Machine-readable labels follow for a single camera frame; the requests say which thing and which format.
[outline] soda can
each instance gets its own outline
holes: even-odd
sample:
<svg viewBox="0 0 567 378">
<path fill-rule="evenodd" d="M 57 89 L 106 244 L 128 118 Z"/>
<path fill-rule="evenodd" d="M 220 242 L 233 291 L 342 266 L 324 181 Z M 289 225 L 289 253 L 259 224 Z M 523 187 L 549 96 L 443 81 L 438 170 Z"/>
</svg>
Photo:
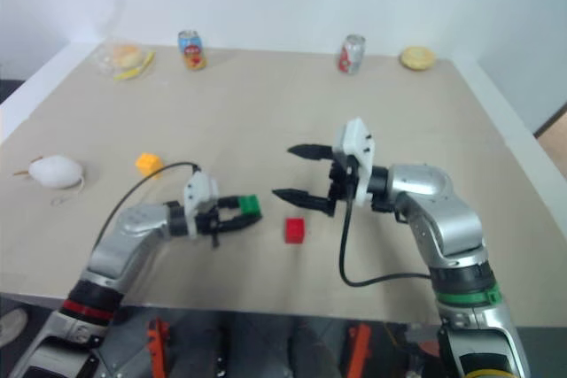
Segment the soda can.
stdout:
<svg viewBox="0 0 567 378">
<path fill-rule="evenodd" d="M 194 30 L 183 30 L 177 35 L 177 45 L 183 55 L 185 65 L 190 70 L 200 70 L 206 66 L 203 43 Z"/>
<path fill-rule="evenodd" d="M 361 67 L 366 39 L 361 35 L 348 35 L 338 58 L 338 69 L 343 73 L 355 74 Z"/>
</svg>

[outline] red cube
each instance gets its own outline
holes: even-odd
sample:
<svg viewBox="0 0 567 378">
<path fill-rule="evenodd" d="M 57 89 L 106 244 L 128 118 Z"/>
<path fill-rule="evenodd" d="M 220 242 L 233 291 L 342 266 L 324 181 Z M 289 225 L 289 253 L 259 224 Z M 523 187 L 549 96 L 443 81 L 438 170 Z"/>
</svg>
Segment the red cube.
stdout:
<svg viewBox="0 0 567 378">
<path fill-rule="evenodd" d="M 305 221 L 302 217 L 285 219 L 285 243 L 303 243 L 305 237 Z"/>
</svg>

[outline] white toy mouse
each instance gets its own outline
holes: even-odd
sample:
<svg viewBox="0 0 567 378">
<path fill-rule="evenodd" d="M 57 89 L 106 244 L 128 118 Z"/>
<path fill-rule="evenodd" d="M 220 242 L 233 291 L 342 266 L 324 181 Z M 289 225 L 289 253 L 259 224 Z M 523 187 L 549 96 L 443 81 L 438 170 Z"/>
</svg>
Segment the white toy mouse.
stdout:
<svg viewBox="0 0 567 378">
<path fill-rule="evenodd" d="M 70 188 L 83 182 L 81 165 L 62 155 L 39 158 L 29 165 L 27 172 L 42 186 L 51 189 Z"/>
</svg>

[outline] table surface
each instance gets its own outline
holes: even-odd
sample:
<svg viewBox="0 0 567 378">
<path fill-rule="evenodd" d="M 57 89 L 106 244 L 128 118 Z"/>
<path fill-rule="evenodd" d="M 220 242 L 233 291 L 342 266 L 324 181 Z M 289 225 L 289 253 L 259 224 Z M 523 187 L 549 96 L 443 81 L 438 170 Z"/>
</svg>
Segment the table surface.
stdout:
<svg viewBox="0 0 567 378">
<path fill-rule="evenodd" d="M 166 163 L 197 161 L 223 195 L 258 194 L 263 220 L 221 238 L 163 244 L 126 303 L 279 312 L 391 321 L 437 321 L 431 285 L 399 280 L 363 289 L 338 275 L 344 206 L 334 220 L 297 209 L 274 188 L 326 194 L 329 163 L 286 153 L 331 143 L 361 116 L 377 140 L 375 163 L 444 168 L 483 222 L 499 283 L 520 326 L 567 326 L 567 243 L 492 122 L 452 64 L 413 73 L 395 58 L 367 57 L 355 76 L 333 57 L 212 50 L 209 66 L 184 68 L 173 47 L 132 81 L 115 82 L 84 61 L 0 145 L 0 290 L 64 298 L 97 232 L 140 179 L 142 152 Z M 83 192 L 58 207 L 60 191 L 12 173 L 60 153 L 86 169 Z M 128 204 L 181 199 L 189 170 L 170 171 Z M 303 216 L 301 245 L 284 243 L 284 219 Z M 346 255 L 354 280 L 426 272 L 407 226 L 355 210 Z"/>
</svg>

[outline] yellow cube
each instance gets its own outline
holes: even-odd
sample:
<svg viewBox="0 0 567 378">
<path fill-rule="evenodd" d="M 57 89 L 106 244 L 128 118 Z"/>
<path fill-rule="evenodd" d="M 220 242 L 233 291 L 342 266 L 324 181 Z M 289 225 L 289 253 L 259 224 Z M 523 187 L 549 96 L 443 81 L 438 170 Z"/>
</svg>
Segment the yellow cube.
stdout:
<svg viewBox="0 0 567 378">
<path fill-rule="evenodd" d="M 161 158 L 157 155 L 144 153 L 136 160 L 136 167 L 138 167 L 141 174 L 149 176 L 156 170 L 162 168 L 163 163 L 161 162 Z"/>
</svg>

